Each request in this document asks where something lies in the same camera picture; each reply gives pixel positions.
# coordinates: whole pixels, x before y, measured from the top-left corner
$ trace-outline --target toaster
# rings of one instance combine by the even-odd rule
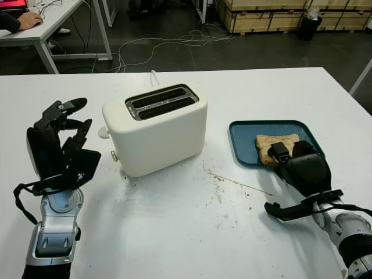
[[[128,176],[144,176],[203,149],[207,109],[205,97],[185,84],[152,88],[106,102],[106,136],[99,134],[111,137],[113,158]]]

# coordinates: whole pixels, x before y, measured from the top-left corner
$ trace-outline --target wooden crate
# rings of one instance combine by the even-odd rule
[[[364,30],[366,28],[370,16],[371,16],[370,12],[343,13],[341,20],[337,24],[336,30]]]
[[[230,33],[296,30],[302,12],[232,12],[223,0],[217,0],[216,9]]]
[[[321,25],[319,25],[319,31],[335,30],[338,22],[341,19],[342,12],[321,12],[320,17],[322,18]]]
[[[372,0],[309,0],[307,8],[322,10],[371,10]]]
[[[348,4],[348,0],[311,0],[308,8],[319,8],[322,10],[343,10]]]
[[[371,16],[370,12],[321,12],[319,31],[364,30]]]
[[[371,10],[372,0],[350,0],[346,9],[349,10]]]
[[[309,0],[224,0],[231,11],[306,9]]]

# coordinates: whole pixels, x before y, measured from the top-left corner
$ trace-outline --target monitor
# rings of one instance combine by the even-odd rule
[[[26,7],[26,0],[0,0],[0,10],[23,9]]]

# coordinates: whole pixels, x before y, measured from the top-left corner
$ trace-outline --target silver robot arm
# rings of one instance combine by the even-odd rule
[[[86,103],[83,98],[66,103],[57,101],[27,130],[28,150],[40,181],[19,184],[13,192],[16,206],[35,225],[22,279],[70,277],[76,242],[81,235],[76,221],[84,203],[80,187],[93,178],[101,157],[97,151],[82,149],[92,121],[67,119]],[[77,133],[61,147],[60,130]],[[20,200],[22,190],[42,196],[41,221],[24,208]]]
[[[331,208],[329,203],[314,203],[313,210],[322,212]],[[371,224],[362,216],[343,209],[330,209],[313,214],[314,221],[330,237],[346,266],[349,279],[372,278]]]
[[[342,191],[332,190],[327,161],[308,142],[296,142],[292,156],[281,142],[272,144],[268,153],[280,164],[275,173],[306,198],[289,208],[266,202],[266,212],[282,221],[312,216],[337,247],[349,269],[348,279],[371,279],[371,225],[354,212],[372,216],[372,210],[342,202]]]

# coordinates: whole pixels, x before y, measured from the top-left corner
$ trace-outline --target person's hand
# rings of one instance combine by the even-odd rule
[[[42,18],[37,13],[28,12],[18,17],[18,21],[21,24],[19,30],[26,30],[33,28],[38,23],[42,23]]]

